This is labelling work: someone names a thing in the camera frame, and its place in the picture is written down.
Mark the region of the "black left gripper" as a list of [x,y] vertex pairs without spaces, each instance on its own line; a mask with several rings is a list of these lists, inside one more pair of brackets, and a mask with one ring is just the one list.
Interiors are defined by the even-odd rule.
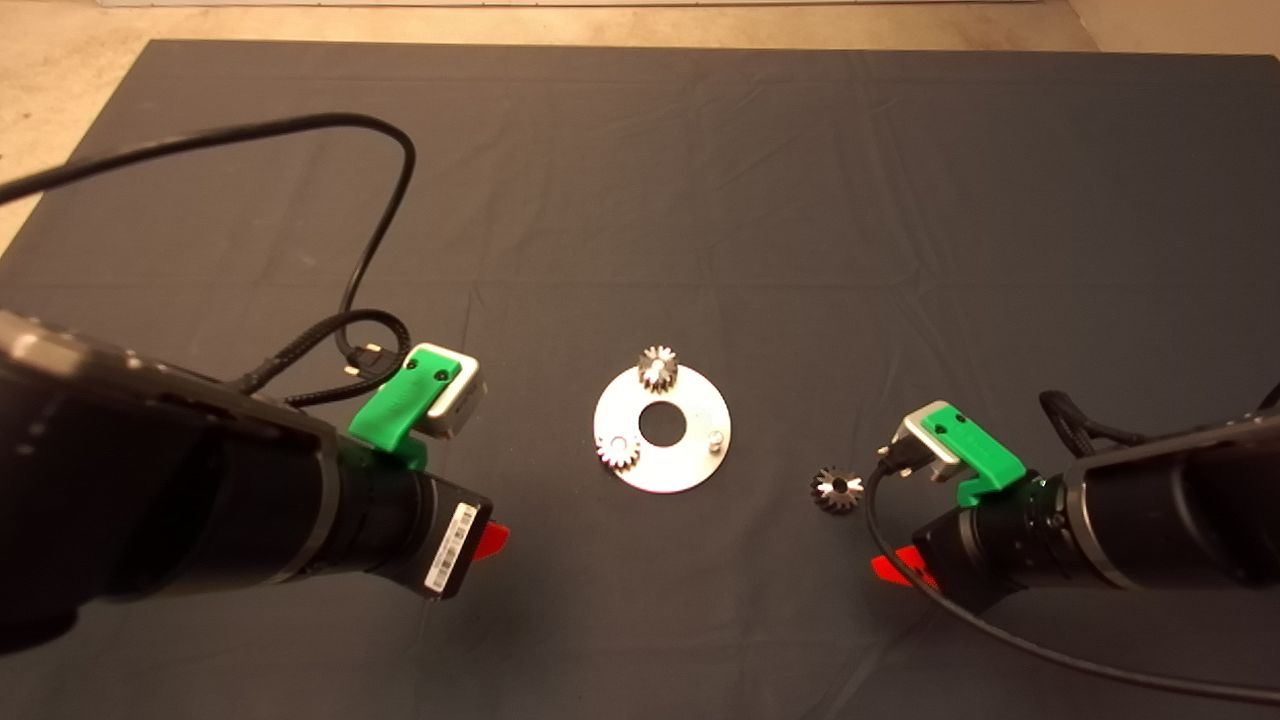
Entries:
[[509,528],[493,502],[431,473],[344,469],[330,529],[330,571],[365,573],[430,601],[456,597],[474,562],[499,553]]

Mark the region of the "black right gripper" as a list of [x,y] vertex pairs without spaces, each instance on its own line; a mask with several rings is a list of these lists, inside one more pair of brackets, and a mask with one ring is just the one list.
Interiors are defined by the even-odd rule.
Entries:
[[914,530],[913,546],[870,560],[882,582],[911,585],[916,577],[970,612],[1038,588],[1084,588],[1085,560],[1068,524],[1060,477],[1028,475],[955,507]]

